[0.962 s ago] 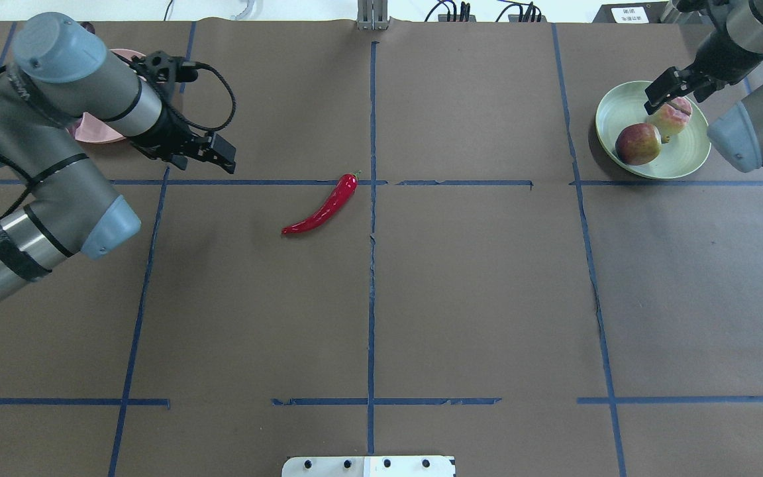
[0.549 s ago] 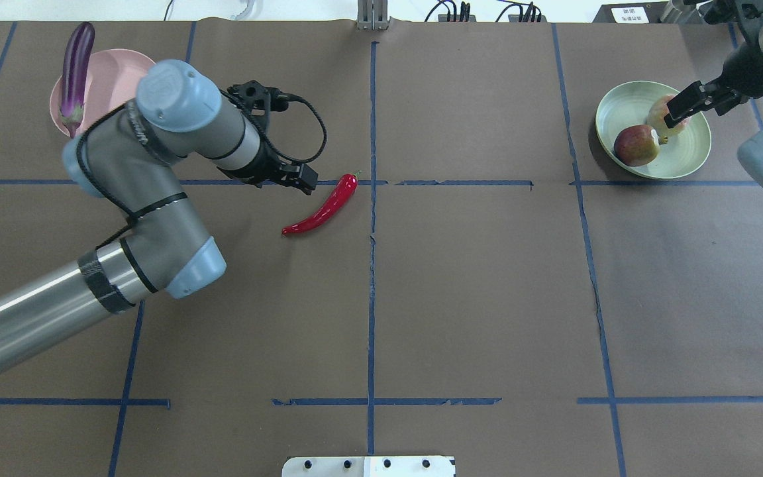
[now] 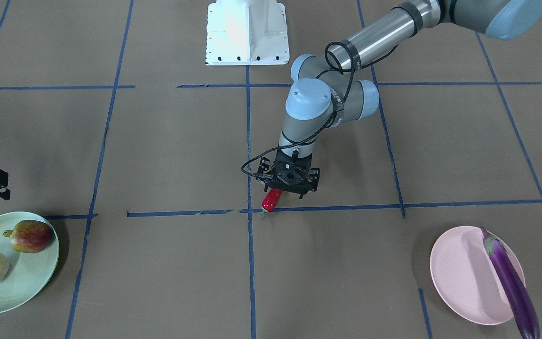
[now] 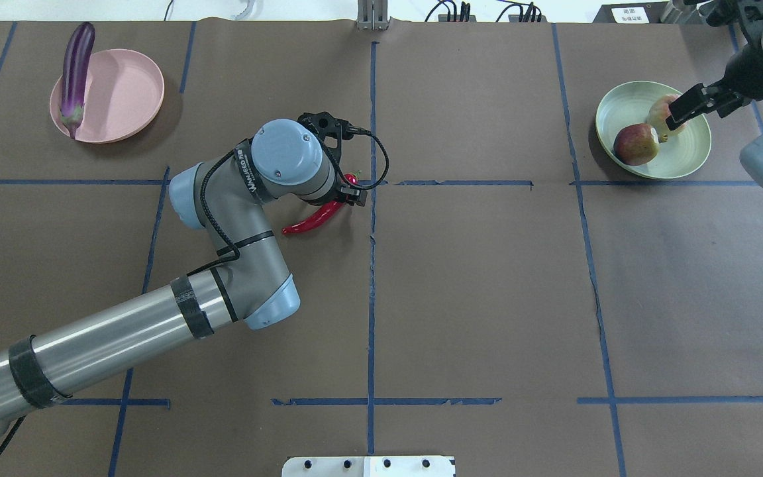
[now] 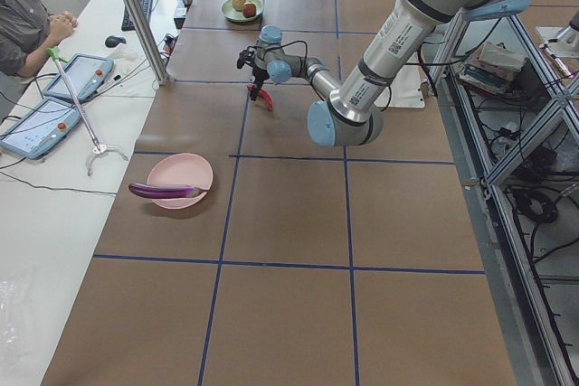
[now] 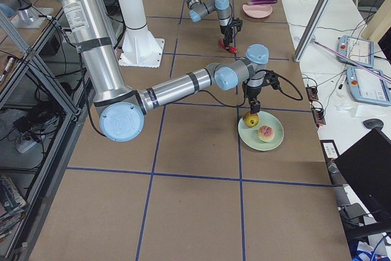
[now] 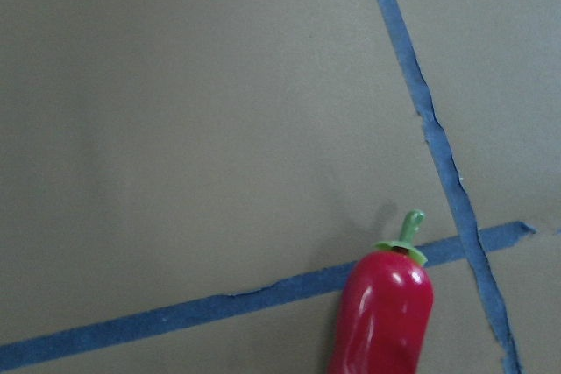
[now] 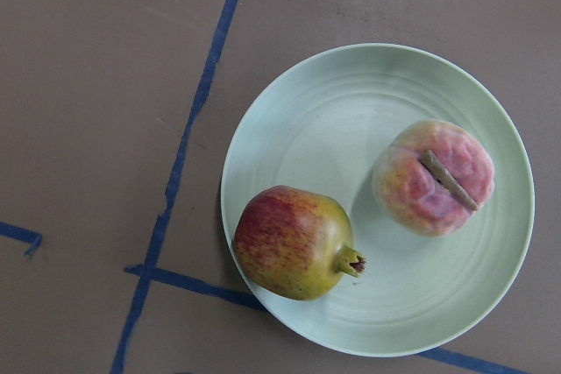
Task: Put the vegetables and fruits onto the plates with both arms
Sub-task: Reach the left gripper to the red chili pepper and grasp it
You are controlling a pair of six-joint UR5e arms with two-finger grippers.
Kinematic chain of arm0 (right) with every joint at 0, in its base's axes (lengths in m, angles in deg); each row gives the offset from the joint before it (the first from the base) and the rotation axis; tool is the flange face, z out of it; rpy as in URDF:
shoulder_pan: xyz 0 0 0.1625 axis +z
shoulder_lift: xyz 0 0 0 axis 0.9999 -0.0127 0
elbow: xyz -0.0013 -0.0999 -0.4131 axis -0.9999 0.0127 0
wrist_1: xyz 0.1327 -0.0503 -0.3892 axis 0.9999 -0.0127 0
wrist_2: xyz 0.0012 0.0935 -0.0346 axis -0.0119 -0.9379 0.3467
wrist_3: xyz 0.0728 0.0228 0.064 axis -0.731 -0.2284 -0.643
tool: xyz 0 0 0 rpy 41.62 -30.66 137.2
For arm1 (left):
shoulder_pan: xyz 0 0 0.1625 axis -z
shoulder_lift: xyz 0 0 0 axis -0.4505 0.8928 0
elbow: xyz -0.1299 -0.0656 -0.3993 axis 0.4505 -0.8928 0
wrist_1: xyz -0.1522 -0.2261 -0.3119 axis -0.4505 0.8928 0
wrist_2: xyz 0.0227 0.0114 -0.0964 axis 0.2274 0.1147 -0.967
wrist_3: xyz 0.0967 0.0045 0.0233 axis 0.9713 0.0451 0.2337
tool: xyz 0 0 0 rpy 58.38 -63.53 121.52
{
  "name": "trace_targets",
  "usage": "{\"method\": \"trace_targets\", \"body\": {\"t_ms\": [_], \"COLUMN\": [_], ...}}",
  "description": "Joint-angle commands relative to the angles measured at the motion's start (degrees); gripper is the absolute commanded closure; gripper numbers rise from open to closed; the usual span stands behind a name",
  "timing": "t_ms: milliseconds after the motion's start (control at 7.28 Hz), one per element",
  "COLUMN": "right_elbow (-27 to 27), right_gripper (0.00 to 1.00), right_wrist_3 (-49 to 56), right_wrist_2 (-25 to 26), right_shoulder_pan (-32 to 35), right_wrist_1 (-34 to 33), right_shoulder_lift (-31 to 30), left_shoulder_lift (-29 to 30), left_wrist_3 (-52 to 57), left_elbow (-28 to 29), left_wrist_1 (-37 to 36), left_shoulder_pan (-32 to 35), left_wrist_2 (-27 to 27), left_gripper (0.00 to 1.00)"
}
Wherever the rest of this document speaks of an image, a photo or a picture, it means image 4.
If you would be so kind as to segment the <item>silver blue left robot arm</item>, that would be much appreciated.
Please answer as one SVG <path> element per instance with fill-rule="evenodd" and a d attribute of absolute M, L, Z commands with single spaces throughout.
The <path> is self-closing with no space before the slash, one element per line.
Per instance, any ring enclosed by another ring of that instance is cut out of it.
<path fill-rule="evenodd" d="M 164 286 L 0 351 L 0 438 L 22 417 L 233 323 L 258 330 L 301 305 L 264 206 L 291 195 L 309 205 L 363 205 L 342 144 L 373 132 L 330 113 L 266 122 L 221 157 L 170 180 L 179 220 L 207 233 L 215 259 Z"/>

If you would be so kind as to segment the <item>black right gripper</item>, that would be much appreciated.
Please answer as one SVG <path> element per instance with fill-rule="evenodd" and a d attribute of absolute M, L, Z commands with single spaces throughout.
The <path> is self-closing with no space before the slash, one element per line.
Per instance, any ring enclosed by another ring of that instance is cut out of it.
<path fill-rule="evenodd" d="M 675 132 L 699 115 L 716 112 L 725 118 L 760 100 L 763 100 L 763 51 L 757 46 L 744 46 L 727 63 L 723 79 L 708 87 L 697 84 L 669 104 L 666 126 Z"/>

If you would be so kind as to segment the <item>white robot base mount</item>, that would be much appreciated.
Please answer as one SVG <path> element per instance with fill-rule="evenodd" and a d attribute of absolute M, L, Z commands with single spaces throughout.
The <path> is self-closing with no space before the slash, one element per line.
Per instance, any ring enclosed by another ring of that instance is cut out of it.
<path fill-rule="evenodd" d="M 456 476 L 453 456 L 296 456 L 282 476 Z"/>

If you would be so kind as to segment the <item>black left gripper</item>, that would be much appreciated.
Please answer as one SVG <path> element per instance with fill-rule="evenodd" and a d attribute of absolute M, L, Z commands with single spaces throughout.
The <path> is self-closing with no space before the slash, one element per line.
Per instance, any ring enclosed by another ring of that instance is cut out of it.
<path fill-rule="evenodd" d="M 322 206 L 330 202 L 365 206 L 366 190 L 360 189 L 357 185 L 351 185 L 345 178 L 341 168 L 341 157 L 342 142 L 352 140 L 356 135 L 366 135 L 366 129 L 355 127 L 349 121 L 335 118 L 328 112 L 305 113 L 297 118 L 297 122 L 317 139 L 333 170 L 332 184 L 323 187 L 321 196 L 305 199 L 305 202 L 314 206 Z"/>

